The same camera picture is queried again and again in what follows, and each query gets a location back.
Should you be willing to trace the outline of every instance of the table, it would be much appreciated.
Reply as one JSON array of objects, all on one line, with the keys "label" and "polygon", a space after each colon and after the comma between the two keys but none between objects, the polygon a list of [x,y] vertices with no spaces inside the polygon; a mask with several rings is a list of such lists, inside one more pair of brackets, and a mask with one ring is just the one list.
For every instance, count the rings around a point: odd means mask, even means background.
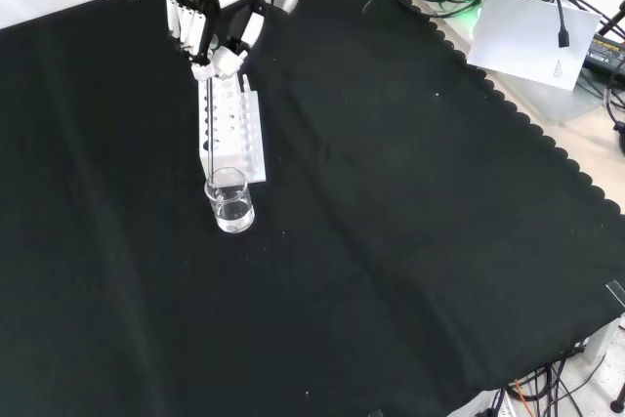
[{"label": "table", "polygon": [[425,22],[369,1],[269,19],[249,62],[269,183],[237,237],[162,0],[3,31],[12,415],[442,417],[618,315],[617,212]]},{"label": "table", "polygon": [[[412,0],[415,5],[426,11],[429,6],[421,0]],[[587,0],[599,10],[612,15],[618,10],[622,0]],[[471,12],[459,18],[444,21],[433,20],[444,32],[447,40],[454,48],[467,54],[473,42],[472,29],[477,21]],[[617,39],[612,33],[611,39]],[[625,206],[625,158],[618,145],[618,136],[611,132],[612,122],[605,109],[598,105],[599,101],[586,91],[576,87],[573,93],[553,87],[535,84],[528,80],[512,77],[500,72],[488,73],[495,88],[503,92],[506,98],[517,105],[532,123],[539,125],[546,135],[552,137],[557,145],[564,148],[569,157],[577,161],[584,171],[593,178],[596,186],[605,191],[605,196],[614,200],[619,206]],[[566,116],[566,111],[555,112],[550,109],[552,104],[564,105],[576,100],[576,108],[572,111],[573,118]],[[585,109],[577,115],[579,109]],[[606,325],[590,338],[586,356],[591,363],[597,363],[617,330],[618,320]],[[482,393],[463,409],[452,414],[453,417],[471,417],[477,409],[490,397],[490,393]]]}]

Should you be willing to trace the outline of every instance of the white table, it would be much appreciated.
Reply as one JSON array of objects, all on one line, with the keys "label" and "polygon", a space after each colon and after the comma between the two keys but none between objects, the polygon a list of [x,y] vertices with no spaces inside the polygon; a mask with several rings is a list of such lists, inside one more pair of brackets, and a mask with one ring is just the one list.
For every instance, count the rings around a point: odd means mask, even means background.
[{"label": "white table", "polygon": [[[618,6],[623,0],[586,1],[606,15],[612,16],[618,11]],[[423,1],[413,0],[413,2],[419,8],[429,10],[429,6]],[[475,21],[463,18],[435,22],[457,50],[468,53],[473,41],[471,32]],[[579,164],[580,171],[588,174],[593,179],[593,184],[605,192],[606,198],[613,200],[620,207],[625,207],[625,156],[618,145],[618,134],[612,131],[612,121],[599,99],[584,90],[577,90],[578,87],[573,92],[574,95],[571,95],[566,91],[528,80],[510,78],[500,73],[487,73],[487,78],[493,81],[495,89],[504,93],[506,100],[516,104],[520,112],[526,114],[533,124],[540,126],[545,135],[566,150],[569,158]],[[548,115],[544,107],[541,108],[542,112],[538,110],[540,107],[538,105],[543,104],[538,102],[550,101],[566,105],[574,100],[577,105],[580,102],[586,104],[589,111],[574,118],[558,119]],[[589,339],[587,345],[589,361],[596,362],[603,356],[609,340],[616,331],[617,323],[618,321],[613,321]],[[473,417],[477,411],[487,406],[486,403],[492,399],[493,393],[481,393],[449,417]]]}]

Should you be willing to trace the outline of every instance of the orange wire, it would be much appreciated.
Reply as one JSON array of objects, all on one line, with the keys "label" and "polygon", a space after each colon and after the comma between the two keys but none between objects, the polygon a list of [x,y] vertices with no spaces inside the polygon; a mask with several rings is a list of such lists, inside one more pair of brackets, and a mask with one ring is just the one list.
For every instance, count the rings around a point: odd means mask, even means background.
[{"label": "orange wire", "polygon": [[515,380],[515,386],[517,387],[517,393],[519,393],[519,397],[521,398],[521,402],[525,406],[525,409],[527,409],[527,413],[531,417],[534,417],[534,414],[532,414],[531,410],[529,410],[529,406],[527,405],[527,402],[525,402],[525,397],[523,396],[523,391],[521,391],[521,386],[519,386],[519,380]]}]

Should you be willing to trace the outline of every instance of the connector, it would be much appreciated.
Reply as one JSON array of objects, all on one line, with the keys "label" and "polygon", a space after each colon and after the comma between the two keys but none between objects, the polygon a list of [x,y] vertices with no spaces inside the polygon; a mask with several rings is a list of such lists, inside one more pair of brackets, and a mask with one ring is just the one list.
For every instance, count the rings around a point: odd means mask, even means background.
[{"label": "connector", "polygon": [[566,28],[560,28],[560,32],[558,33],[558,45],[561,48],[567,48],[570,46],[570,42],[568,40],[568,31]]},{"label": "connector", "polygon": [[625,134],[625,123],[617,121],[614,123],[614,130],[619,134]]}]

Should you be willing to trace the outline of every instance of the scalloped edge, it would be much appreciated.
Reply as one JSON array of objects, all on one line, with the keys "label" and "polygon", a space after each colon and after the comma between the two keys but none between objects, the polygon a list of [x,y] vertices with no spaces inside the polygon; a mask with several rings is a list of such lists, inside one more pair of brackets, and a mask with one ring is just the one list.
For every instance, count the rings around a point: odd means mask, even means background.
[{"label": "scalloped edge", "polygon": [[[408,9],[415,11],[416,13],[422,12],[419,7],[417,7],[412,0],[405,0],[405,7]],[[569,158],[568,152],[559,146],[556,145],[556,141],[545,134],[545,131],[538,124],[532,122],[531,117],[524,112],[519,110],[519,106],[510,101],[509,97],[507,97],[506,91],[502,90],[500,87],[497,87],[497,84],[489,76],[488,72],[483,68],[475,67],[467,64],[467,55],[456,49],[453,42],[446,39],[445,32],[438,26],[438,24],[432,19],[428,20],[428,25],[432,28],[434,37],[442,42],[445,47],[450,49],[454,56],[458,60],[461,60],[463,64],[469,68],[471,71],[477,72],[481,75],[481,79],[484,81],[487,88],[490,89],[489,93],[494,96],[495,100],[502,103],[502,105],[506,108],[506,111],[511,115],[513,119],[517,121],[522,121],[522,124],[527,127],[527,131],[529,134],[533,134],[534,137],[537,137],[539,142],[549,150],[555,151],[563,160],[564,164],[566,164],[570,169],[572,169],[577,177],[580,179],[582,185],[588,188],[589,193],[594,195],[595,199],[598,199],[599,202],[605,207],[605,211],[607,213],[615,213],[617,216],[618,222],[622,222],[625,220],[625,214],[623,213],[620,205],[616,203],[612,199],[608,199],[605,197],[605,192],[599,186],[593,185],[593,178],[583,171],[581,171],[581,167],[577,161],[572,158]]]}]

